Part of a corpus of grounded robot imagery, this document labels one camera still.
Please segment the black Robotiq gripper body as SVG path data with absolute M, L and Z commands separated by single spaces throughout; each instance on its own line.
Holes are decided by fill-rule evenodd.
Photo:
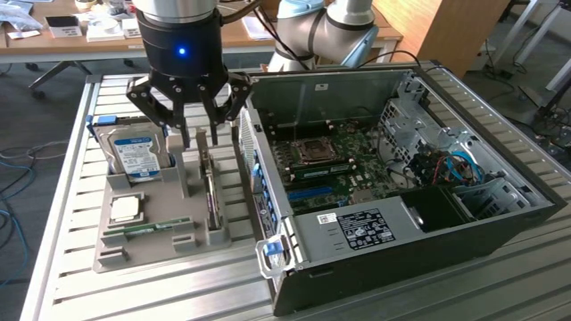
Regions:
M 149 60 L 151 86 L 169 98 L 213 98 L 228 81 L 223 63 L 221 14 L 189 23 L 156 21 L 136 12 L 139 30 Z

